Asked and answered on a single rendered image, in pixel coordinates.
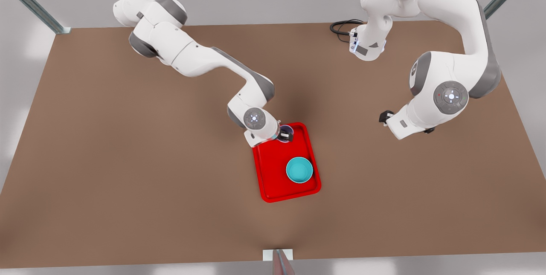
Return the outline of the translucent purple cup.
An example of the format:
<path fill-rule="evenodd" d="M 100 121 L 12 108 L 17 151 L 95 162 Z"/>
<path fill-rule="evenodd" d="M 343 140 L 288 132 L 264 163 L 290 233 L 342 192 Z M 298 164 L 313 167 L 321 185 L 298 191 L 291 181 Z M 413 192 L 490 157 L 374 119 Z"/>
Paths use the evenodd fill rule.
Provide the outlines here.
<path fill-rule="evenodd" d="M 293 128 L 287 124 L 281 125 L 281 127 L 279 127 L 279 135 L 277 137 L 277 140 L 286 143 L 286 142 L 293 141 L 293 139 L 294 139 Z"/>

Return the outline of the red rectangular tray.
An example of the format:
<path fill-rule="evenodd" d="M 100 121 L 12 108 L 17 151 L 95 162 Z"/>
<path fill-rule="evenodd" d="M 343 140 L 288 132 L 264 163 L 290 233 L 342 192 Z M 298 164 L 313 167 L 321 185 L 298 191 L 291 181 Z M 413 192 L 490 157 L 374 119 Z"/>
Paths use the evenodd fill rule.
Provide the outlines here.
<path fill-rule="evenodd" d="M 267 203 L 295 199 L 318 193 L 321 180 L 308 128 L 303 123 L 289 123 L 291 142 L 269 141 L 253 147 L 254 164 L 262 199 Z M 303 182 L 289 178 L 289 166 L 303 164 L 310 176 Z"/>

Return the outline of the teal bowl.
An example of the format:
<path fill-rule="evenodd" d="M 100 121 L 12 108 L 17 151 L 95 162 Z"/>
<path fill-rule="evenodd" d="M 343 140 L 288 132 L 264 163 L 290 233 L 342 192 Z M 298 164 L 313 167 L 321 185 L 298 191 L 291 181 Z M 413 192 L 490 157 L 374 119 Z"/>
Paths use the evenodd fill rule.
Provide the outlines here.
<path fill-rule="evenodd" d="M 310 160 L 303 157 L 295 157 L 289 160 L 285 167 L 287 177 L 298 184 L 309 181 L 314 173 Z"/>

